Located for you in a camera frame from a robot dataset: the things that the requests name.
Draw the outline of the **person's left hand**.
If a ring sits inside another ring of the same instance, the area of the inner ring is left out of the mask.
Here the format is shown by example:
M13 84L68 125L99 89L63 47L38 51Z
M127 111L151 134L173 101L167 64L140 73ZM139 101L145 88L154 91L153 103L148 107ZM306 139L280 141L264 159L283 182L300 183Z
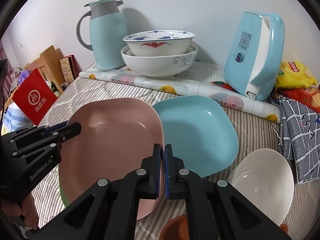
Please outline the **person's left hand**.
M8 216L23 216L27 227L36 230L39 225L39 215L37 213L34 197L30 193L20 205L1 200L1 208Z

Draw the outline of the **person's right hand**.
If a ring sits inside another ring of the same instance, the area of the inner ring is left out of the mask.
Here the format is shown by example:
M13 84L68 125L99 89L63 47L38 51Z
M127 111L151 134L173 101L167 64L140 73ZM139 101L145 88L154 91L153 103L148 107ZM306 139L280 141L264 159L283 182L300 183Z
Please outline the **person's right hand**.
M287 226L287 224L280 224L279 228L283 230L286 234L288 234L289 227Z

